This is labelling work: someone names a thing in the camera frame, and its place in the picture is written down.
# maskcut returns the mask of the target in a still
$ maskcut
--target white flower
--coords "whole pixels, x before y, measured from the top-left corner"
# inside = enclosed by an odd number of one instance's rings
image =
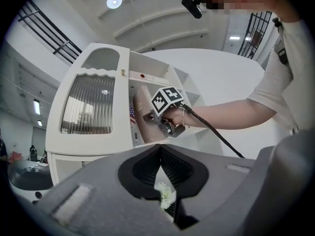
[[[172,189],[167,186],[164,182],[159,182],[154,185],[154,189],[161,193],[161,208],[167,209],[171,205]]]

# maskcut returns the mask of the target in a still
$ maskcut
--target white t-shirt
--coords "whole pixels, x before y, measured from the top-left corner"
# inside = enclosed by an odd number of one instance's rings
[[[283,42],[291,69],[280,62],[273,49],[264,76],[248,99],[277,112],[274,119],[286,129],[291,130],[296,124],[299,129],[309,128],[309,121],[313,121],[315,116],[315,112],[312,112],[315,105],[311,102],[314,87],[311,79],[304,77],[313,75],[312,69],[315,69],[313,39],[302,20],[282,25]],[[292,84],[294,89],[284,96],[284,92]]]

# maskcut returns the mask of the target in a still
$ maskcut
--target brown box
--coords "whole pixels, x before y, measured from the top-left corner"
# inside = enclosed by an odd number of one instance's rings
[[[134,115],[145,143],[158,142],[167,138],[153,121],[145,121],[143,119],[143,116],[152,110],[151,98],[152,96],[147,86],[140,86],[133,97]]]

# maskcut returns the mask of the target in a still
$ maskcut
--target bracelet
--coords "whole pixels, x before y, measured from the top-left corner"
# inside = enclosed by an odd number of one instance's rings
[[[183,116],[182,116],[183,126],[185,126],[185,123],[184,123],[184,112],[185,112],[185,108],[183,108]]]

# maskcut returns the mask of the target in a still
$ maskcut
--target curved white table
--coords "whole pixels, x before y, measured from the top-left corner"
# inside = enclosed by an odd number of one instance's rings
[[[171,49],[144,55],[188,73],[207,106],[247,98],[264,73],[256,61],[221,51]],[[246,158],[252,159],[257,158],[262,148],[276,145],[289,135],[273,119],[252,128],[219,132]],[[222,142],[221,147],[224,155],[236,156]]]

